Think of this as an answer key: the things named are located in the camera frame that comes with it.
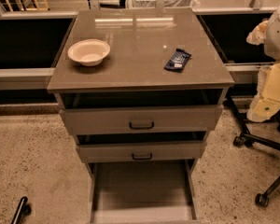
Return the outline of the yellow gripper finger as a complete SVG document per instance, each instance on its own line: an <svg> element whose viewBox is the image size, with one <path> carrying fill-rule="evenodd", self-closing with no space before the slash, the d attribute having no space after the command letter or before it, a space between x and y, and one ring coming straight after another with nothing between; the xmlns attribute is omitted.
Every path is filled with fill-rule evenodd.
<svg viewBox="0 0 280 224"><path fill-rule="evenodd" d="M270 119L280 110L280 62L261 67L258 73L257 94L247 112L254 122Z"/></svg>

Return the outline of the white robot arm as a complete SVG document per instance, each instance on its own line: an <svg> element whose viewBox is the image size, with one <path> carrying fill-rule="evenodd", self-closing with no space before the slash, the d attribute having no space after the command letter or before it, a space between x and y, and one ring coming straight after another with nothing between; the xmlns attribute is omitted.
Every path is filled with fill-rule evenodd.
<svg viewBox="0 0 280 224"><path fill-rule="evenodd" d="M247 113L249 120L263 122L280 110L280 7L249 33L246 42L263 44L265 54L274 59L269 68L260 68L257 95Z"/></svg>

